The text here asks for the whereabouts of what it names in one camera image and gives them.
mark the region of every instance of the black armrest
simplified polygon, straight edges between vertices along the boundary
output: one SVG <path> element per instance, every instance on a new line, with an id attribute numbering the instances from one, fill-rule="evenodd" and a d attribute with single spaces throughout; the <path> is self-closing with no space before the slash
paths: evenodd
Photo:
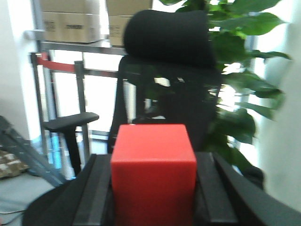
<path id="1" fill-rule="evenodd" d="M 92 112 L 84 112 L 65 117 L 58 117 L 44 123 L 44 127 L 51 132 L 62 132 L 71 128 L 85 125 L 99 119 L 99 115 Z"/>

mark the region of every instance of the cardboard box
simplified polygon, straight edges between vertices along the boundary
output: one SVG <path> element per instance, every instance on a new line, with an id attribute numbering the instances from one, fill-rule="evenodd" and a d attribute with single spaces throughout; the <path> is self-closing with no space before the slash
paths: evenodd
<path id="1" fill-rule="evenodd" d="M 106 0 L 109 16 L 134 15 L 152 8 L 152 0 Z"/>
<path id="2" fill-rule="evenodd" d="M 99 14 L 99 0 L 40 0 L 43 12 Z"/>
<path id="3" fill-rule="evenodd" d="M 132 16 L 109 16 L 110 44 L 112 46 L 123 46 L 123 35 L 128 21 Z"/>
<path id="4" fill-rule="evenodd" d="M 42 16 L 45 28 L 45 40 L 62 41 L 63 24 L 61 15 L 58 13 L 43 12 Z"/>
<path id="5" fill-rule="evenodd" d="M 100 39 L 99 15 L 43 12 L 48 41 L 90 43 Z"/>

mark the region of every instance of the green plant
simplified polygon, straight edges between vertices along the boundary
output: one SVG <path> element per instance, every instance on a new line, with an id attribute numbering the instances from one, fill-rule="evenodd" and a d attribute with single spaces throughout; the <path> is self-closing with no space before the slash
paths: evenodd
<path id="1" fill-rule="evenodd" d="M 175 4 L 181 0 L 160 0 L 165 5 Z M 210 31 L 210 39 L 217 58 L 217 67 L 222 70 L 225 65 L 241 64 L 241 72 L 224 75 L 224 86 L 231 86 L 237 95 L 248 97 L 255 95 L 270 100 L 270 106 L 253 105 L 248 101 L 236 103 L 238 110 L 233 112 L 216 107 L 217 114 L 211 124 L 203 151 L 218 152 L 229 163 L 241 170 L 250 166 L 247 159 L 233 145 L 228 137 L 233 137 L 242 143 L 253 143 L 256 125 L 253 117 L 247 112 L 252 109 L 266 118 L 272 119 L 283 100 L 284 93 L 276 86 L 267 83 L 250 70 L 251 60 L 260 57 L 267 60 L 272 57 L 290 59 L 281 52 L 260 52 L 245 48 L 249 35 L 262 35 L 282 24 L 276 15 L 262 12 L 275 6 L 280 0 L 219 0 L 217 5 L 209 0 L 186 0 L 178 12 L 206 10 L 209 28 L 218 27 L 218 31 Z"/>

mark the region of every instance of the red strap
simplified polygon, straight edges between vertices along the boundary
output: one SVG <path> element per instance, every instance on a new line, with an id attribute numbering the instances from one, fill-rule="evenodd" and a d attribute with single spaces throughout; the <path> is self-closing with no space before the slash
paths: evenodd
<path id="1" fill-rule="evenodd" d="M 48 61 L 47 53 L 42 53 L 42 56 L 38 56 L 38 64 L 43 65 L 51 70 L 59 70 L 71 73 L 75 72 L 74 65 Z"/>

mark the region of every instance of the cable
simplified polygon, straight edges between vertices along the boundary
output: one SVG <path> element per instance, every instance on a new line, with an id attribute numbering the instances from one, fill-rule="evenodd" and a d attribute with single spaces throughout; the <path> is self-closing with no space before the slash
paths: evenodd
<path id="1" fill-rule="evenodd" d="M 20 213 L 24 212 L 25 210 L 17 210 L 17 211 L 11 211 L 11 212 L 0 212 L 0 214 L 13 214 L 13 213 Z"/>
<path id="2" fill-rule="evenodd" d="M 14 220 L 16 220 L 19 216 L 21 216 L 23 213 L 18 214 L 17 216 L 15 216 L 14 218 L 12 218 L 9 222 L 6 223 L 2 223 L 2 225 L 8 225 L 10 223 L 12 223 Z"/>

